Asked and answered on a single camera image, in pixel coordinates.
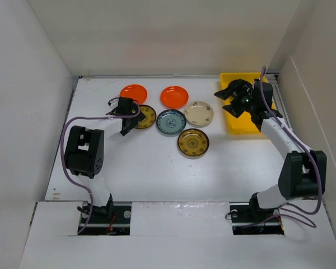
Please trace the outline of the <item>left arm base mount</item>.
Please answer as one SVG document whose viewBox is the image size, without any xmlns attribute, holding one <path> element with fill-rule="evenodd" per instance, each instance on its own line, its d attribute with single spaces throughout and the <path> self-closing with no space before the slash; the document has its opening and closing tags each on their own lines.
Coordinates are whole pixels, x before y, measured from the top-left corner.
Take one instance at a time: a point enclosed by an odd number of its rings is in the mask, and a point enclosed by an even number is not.
<svg viewBox="0 0 336 269">
<path fill-rule="evenodd" d="M 79 235 L 130 235 L 132 204 L 129 202 L 114 202 L 113 212 L 110 214 L 111 216 L 106 217 L 93 212 L 87 226 Z"/>
</svg>

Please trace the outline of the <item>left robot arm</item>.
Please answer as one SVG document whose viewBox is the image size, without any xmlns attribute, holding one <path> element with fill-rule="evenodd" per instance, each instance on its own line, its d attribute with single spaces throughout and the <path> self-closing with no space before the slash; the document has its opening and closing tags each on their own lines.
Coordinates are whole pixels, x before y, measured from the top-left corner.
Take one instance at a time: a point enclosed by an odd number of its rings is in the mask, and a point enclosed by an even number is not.
<svg viewBox="0 0 336 269">
<path fill-rule="evenodd" d="M 88 206 L 80 208 L 86 215 L 101 222 L 113 217 L 113 198 L 98 174 L 104 164 L 105 140 L 112 135 L 125 136 L 146 116 L 138 101 L 132 98 L 115 97 L 112 111 L 103 117 L 74 117 L 64 126 L 60 138 L 61 164 L 67 179 L 87 191 Z"/>
</svg>

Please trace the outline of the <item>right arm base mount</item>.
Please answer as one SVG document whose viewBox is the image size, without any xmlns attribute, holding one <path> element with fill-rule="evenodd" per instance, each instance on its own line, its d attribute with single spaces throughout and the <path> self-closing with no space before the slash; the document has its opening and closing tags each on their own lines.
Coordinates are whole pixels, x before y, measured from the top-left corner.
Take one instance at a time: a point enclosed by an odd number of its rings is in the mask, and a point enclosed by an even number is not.
<svg viewBox="0 0 336 269">
<path fill-rule="evenodd" d="M 284 235 L 281 220 L 272 218 L 273 213 L 273 209 L 253 212 L 248 202 L 233 202 L 225 219 L 231 221 L 233 235 Z"/>
</svg>

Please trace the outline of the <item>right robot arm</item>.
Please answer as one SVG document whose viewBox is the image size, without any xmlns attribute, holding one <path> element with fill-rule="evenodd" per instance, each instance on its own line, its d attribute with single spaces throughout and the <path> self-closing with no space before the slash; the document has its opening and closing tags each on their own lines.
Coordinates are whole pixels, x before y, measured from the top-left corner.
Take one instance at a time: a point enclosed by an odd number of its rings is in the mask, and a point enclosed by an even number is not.
<svg viewBox="0 0 336 269">
<path fill-rule="evenodd" d="M 259 221 L 267 216 L 268 210 L 290 205 L 292 200 L 313 197 L 317 205 L 309 215 L 316 214 L 325 191 L 327 156 L 304 144 L 286 125 L 282 114 L 272 108 L 272 85 L 261 79 L 253 84 L 238 79 L 214 95 L 230 101 L 223 109 L 235 118 L 250 114 L 252 123 L 270 139 L 284 159 L 277 184 L 252 195 L 249 217 Z"/>
</svg>

